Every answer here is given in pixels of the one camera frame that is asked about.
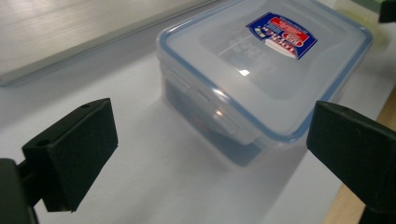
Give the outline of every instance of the label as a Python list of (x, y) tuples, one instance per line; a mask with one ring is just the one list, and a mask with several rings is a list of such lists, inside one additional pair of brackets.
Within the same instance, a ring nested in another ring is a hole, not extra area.
[(247, 28), (271, 49), (297, 60), (318, 42), (303, 26), (271, 12), (251, 22)]

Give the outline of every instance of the wooden edge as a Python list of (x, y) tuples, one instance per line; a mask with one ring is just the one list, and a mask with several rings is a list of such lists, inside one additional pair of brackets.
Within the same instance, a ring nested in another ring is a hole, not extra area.
[[(376, 121), (396, 131), (396, 86), (390, 93)], [(358, 224), (365, 205), (345, 185), (341, 186), (323, 224)]]

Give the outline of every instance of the screw hole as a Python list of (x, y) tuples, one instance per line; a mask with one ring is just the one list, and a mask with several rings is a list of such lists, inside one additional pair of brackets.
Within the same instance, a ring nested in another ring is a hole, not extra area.
[(38, 147), (44, 147), (44, 146), (48, 145), (49, 143), (50, 143), (50, 140), (42, 140), (42, 141), (39, 141), (36, 145)]

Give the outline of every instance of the white table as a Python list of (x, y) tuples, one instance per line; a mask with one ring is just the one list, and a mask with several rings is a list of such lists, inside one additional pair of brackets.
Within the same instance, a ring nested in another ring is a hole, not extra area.
[[(321, 223), (340, 181), (305, 148), (253, 170), (233, 169), (161, 98), (155, 38), (179, 16), (0, 89), (0, 157), (76, 107), (110, 97), (119, 147), (74, 214), (35, 210), (46, 223)], [(396, 34), (394, 24), (387, 29)], [(375, 119), (396, 82), (396, 41), (372, 50), (340, 104)]]

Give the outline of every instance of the transparent plastic container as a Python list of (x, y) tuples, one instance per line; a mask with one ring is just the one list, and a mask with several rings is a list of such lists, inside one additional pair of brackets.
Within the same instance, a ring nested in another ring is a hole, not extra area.
[(231, 1), (163, 31), (165, 99), (233, 163), (304, 144), (372, 41), (311, 0)]

